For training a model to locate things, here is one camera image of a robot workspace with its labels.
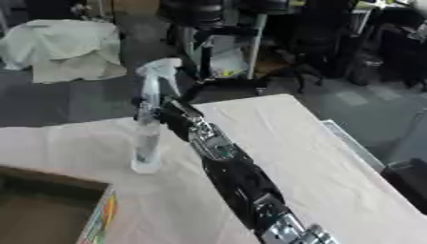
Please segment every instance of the white sprayer head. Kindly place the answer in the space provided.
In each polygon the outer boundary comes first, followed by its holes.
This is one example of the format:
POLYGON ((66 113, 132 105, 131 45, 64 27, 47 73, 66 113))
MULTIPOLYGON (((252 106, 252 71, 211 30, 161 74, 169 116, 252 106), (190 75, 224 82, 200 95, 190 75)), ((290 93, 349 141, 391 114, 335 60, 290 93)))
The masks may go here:
POLYGON ((146 82, 148 80, 147 78, 149 76, 152 77, 152 75, 156 77, 154 79, 150 79, 150 81, 148 82, 158 83, 158 78, 160 77, 166 79, 169 82, 169 85, 172 87, 173 91, 176 93, 176 95, 180 96, 181 92, 179 91, 179 88, 176 84, 175 75, 176 68, 181 66, 182 61, 179 58, 163 58, 156 61, 152 61, 151 63, 148 63, 143 67, 138 68, 136 70, 136 73, 140 76, 146 77, 146 82))

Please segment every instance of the white tablecloth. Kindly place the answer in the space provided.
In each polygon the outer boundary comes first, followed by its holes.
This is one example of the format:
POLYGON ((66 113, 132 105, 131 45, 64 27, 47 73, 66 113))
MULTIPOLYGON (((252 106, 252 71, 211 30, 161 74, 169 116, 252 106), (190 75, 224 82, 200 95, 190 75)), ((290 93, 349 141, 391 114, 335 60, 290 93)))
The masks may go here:
MULTIPOLYGON (((343 244, 427 243, 427 219, 289 95, 199 107, 260 165, 306 225, 343 244)), ((129 118, 0 130, 3 164, 111 182, 107 244, 251 244, 189 145, 162 132, 161 171, 131 170, 129 118)))

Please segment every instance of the white sheet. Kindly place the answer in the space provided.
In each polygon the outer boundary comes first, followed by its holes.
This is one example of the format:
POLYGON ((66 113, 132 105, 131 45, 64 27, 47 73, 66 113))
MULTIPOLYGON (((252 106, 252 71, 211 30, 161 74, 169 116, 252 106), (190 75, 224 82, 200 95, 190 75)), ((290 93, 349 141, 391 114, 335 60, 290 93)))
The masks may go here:
POLYGON ((33 82, 122 76, 120 40, 111 23, 34 20, 11 29, 0 40, 0 57, 8 70, 32 67, 33 82))
MULTIPOLYGON (((289 95, 201 105, 260 165, 304 224, 342 244, 427 243, 427 219, 289 95)), ((163 168, 130 167, 129 118, 0 130, 4 164, 112 182, 119 210, 107 244, 251 244, 190 146, 162 132, 163 168)))

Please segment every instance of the spray bottle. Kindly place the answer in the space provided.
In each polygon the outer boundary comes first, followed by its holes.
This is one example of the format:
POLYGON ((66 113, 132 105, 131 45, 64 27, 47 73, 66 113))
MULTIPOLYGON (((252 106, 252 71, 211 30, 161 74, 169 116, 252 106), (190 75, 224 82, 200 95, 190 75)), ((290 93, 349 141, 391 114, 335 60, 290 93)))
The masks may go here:
POLYGON ((165 58, 153 61, 136 70, 144 77, 141 90, 143 99, 137 115, 135 149, 132 156, 132 169, 137 173, 155 173, 161 167, 158 143, 160 123, 153 117, 153 109, 160 106, 160 78, 166 79, 177 95, 176 68, 181 66, 178 58, 165 58))

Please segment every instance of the robotic arm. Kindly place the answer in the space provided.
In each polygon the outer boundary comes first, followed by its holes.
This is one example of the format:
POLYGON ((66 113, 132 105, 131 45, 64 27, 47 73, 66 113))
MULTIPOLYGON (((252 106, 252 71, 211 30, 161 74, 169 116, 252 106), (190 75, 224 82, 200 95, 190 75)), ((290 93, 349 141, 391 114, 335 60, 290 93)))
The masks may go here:
POLYGON ((191 144, 203 170, 240 221, 263 244, 336 244, 320 226, 305 228, 272 180, 202 112, 171 97, 155 117, 191 144))

